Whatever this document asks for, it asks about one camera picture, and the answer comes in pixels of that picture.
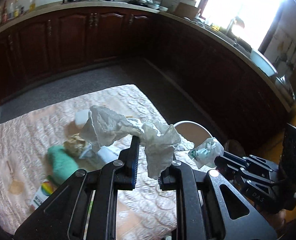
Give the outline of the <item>wooden spoon print patch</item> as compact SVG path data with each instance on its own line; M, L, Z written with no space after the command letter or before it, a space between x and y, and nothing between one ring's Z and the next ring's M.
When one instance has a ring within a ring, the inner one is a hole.
M9 162L7 161L6 163L9 168L9 172L10 172L10 176L11 176L11 183L8 187L8 190L11 194L19 195L24 190L24 183L22 181L15 179L14 172L12 171L12 168L11 168Z

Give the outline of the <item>small clear plastic wrapper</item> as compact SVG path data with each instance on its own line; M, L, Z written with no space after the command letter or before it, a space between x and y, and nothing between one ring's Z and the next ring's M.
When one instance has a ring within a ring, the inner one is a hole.
M214 168L216 157L224 154L224 147L216 138L207 138L202 144L188 152L198 169L203 166Z

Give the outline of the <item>white round trash bin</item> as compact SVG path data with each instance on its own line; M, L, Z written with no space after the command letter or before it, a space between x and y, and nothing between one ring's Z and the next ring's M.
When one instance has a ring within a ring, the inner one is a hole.
M213 137L206 128L193 121L180 121L174 124L174 127L179 134L188 141L193 142L195 146Z

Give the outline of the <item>red sauce bottle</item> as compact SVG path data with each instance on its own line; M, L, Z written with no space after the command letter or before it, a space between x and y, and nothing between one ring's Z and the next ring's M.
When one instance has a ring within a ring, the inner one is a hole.
M4 1L4 6L2 7L2 23L5 24L7 20L8 20L7 1Z

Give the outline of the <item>cardboard box on counter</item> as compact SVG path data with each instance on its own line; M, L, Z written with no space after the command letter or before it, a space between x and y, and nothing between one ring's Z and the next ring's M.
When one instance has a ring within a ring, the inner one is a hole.
M174 11L174 15L181 18L188 18L193 20L197 14L200 12L200 8L188 5L185 3L179 3Z

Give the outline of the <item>white basin on counter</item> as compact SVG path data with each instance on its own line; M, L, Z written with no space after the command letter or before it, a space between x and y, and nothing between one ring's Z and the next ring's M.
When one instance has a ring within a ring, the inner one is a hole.
M260 68L268 77L277 75L275 67L266 59L266 57L258 50L252 49L250 54L251 61Z

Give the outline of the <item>green crumpled cloth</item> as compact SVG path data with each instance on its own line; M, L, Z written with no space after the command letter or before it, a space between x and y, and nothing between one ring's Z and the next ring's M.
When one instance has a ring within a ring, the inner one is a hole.
M62 145L54 145L47 150L47 160L52 167L53 181L61 185L79 169L76 161L67 154Z

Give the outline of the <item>yellow oil bottle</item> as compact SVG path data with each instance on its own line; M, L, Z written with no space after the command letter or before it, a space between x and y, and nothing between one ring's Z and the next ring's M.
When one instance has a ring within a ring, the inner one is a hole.
M36 7L36 0L30 0L29 12L34 11Z

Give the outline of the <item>beige lace tablecloth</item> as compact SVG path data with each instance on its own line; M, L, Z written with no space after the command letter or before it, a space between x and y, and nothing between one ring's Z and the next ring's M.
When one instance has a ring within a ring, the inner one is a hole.
M151 100L135 85L122 85L78 96L44 107L0 124L0 239L12 239L15 231L33 212L30 206L41 183L51 173L47 150L62 145L78 133L75 113L93 105L140 119L165 122ZM24 183L19 195L8 187L11 176ZM147 161L139 153L136 187L119 191L117 202L117 239L162 239L177 225L176 193L162 191L148 177Z

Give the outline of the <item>white foam block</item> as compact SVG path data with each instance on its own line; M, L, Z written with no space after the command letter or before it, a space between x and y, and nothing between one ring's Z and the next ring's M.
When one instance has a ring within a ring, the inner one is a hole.
M82 129L88 121L89 110L83 109L75 113L75 126Z

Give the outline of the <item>sink faucet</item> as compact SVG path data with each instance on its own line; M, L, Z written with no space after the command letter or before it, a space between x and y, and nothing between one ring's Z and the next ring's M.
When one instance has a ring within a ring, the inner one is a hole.
M243 20L238 16L235 16L228 24L228 28L226 29L226 35L231 37L240 37L243 33L244 28L245 23L243 22Z

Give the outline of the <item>rainbow logo medicine box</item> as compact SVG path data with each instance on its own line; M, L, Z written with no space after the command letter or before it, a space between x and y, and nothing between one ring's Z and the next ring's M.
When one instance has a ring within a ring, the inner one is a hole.
M32 209L35 210L40 207L54 191L55 187L50 181L43 181L31 200L30 206Z

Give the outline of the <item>white plastic bag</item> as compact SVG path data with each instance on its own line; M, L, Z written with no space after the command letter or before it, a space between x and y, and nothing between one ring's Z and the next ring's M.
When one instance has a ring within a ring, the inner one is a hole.
M158 120L142 122L96 105L90 107L88 120L79 133L94 152L128 135L139 138L146 155L148 177L155 180L171 165L175 150L182 144L182 136L173 125Z

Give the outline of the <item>beige paper ball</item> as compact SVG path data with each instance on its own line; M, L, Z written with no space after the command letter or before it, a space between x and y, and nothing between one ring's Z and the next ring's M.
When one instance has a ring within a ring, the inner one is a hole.
M86 141L79 136L79 134L71 135L64 143L63 146L70 156L79 158L86 146Z

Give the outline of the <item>dark wooden base cabinets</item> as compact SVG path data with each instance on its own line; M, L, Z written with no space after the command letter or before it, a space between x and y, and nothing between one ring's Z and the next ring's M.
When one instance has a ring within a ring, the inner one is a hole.
M37 81L104 60L147 59L172 74L239 140L281 130L291 108L271 77L211 31L128 4L36 11L0 27L0 99Z

